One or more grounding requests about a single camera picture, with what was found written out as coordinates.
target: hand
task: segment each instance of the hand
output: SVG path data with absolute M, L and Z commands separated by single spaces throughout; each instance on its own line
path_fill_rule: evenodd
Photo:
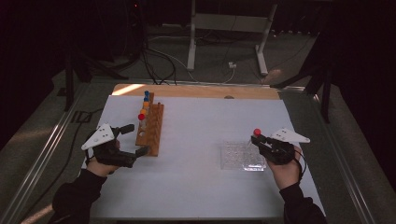
M 120 148 L 119 140 L 116 140 L 116 147 Z M 119 166 L 102 164 L 95 157 L 92 157 L 87 165 L 87 170 L 102 177 L 106 177 L 108 174 L 116 171 L 119 168 Z
M 297 146 L 294 146 L 294 150 L 300 153 L 302 152 Z M 299 153 L 294 152 L 294 156 L 297 161 L 300 159 Z M 267 161 L 268 166 L 274 174 L 274 180 L 279 189 L 285 189 L 286 187 L 299 181 L 300 168 L 299 164 L 297 164 L 297 161 L 293 160 L 284 165 L 275 165 L 273 162 Z

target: table leg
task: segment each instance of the table leg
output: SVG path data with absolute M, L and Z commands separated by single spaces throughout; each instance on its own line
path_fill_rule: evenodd
M 271 24 L 273 22 L 274 15 L 276 12 L 276 7 L 277 7 L 277 5 L 272 5 L 270 14 L 268 15 L 268 18 L 267 18 L 268 22 L 265 26 L 263 33 L 262 33 L 262 42 L 260 43 L 260 45 L 256 45 L 256 55 L 257 55 L 257 60 L 258 60 L 259 67 L 260 67 L 260 74 L 262 76 L 268 75 L 267 65 L 265 64 L 264 55 L 262 54 L 262 51 L 264 50 L 265 42 L 267 41 L 268 34 L 270 33 Z
M 194 71 L 195 64 L 195 0 L 191 2 L 191 37 L 190 37 L 190 49 L 189 59 L 187 60 L 187 70 Z

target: metal rail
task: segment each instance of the metal rail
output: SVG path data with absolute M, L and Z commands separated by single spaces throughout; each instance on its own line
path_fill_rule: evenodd
M 66 130 L 67 125 L 72 118 L 72 114 L 75 111 L 76 104 L 81 98 L 81 95 L 83 95 L 83 93 L 87 90 L 87 87 L 87 84 L 80 84 L 80 87 L 76 92 L 76 101 L 72 104 L 68 112 L 64 112 L 61 119 L 52 129 L 46 145 L 44 145 L 44 147 L 41 149 L 41 152 L 35 160 L 35 163 L 26 174 L 11 203 L 8 205 L 6 212 L 1 216 L 1 224 L 14 224 L 20 221 L 21 211 L 26 205 L 26 201 L 29 199 L 33 189 L 35 188 L 35 184 L 46 168 L 52 153 L 55 151 L 58 143 L 61 141 L 64 131 Z
M 330 140 L 332 144 L 332 154 L 338 169 L 340 170 L 341 177 L 343 177 L 346 188 L 349 191 L 349 195 L 352 199 L 352 202 L 355 204 L 356 211 L 358 212 L 359 217 L 361 218 L 361 223 L 363 224 L 375 224 L 375 218 L 373 217 L 372 212 L 370 211 L 369 205 L 367 204 L 364 196 L 361 194 L 361 188 L 359 187 L 358 181 L 352 174 L 352 171 L 349 168 L 348 162 L 344 156 L 343 150 L 336 141 L 335 136 L 332 132 L 332 129 L 328 124 L 323 122 L 322 115 L 319 111 L 320 102 L 317 95 L 315 95 L 312 99 L 312 105 L 314 107 L 315 113 L 317 113 L 317 118 L 319 119 L 320 124 L 325 131 L 327 138 Z

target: white 3d-printed part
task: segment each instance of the white 3d-printed part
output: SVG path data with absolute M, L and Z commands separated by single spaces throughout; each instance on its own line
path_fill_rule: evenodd
M 288 129 L 280 129 L 271 135 L 271 138 L 282 142 L 309 143 L 311 140 Z
M 82 145 L 81 149 L 86 150 L 90 147 L 96 147 L 114 139 L 113 131 L 109 124 L 104 123 L 96 132 Z

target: black sleeve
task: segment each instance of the black sleeve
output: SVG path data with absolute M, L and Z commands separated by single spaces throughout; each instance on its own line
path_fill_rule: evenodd
M 52 200 L 55 214 L 49 223 L 89 223 L 91 205 L 100 197 L 105 181 L 106 177 L 81 170 L 73 183 L 65 183 L 56 191 Z
M 285 201 L 285 224 L 322 224 L 327 223 L 320 208 L 313 203 L 312 198 L 305 198 L 300 189 L 300 183 L 295 183 L 280 191 Z

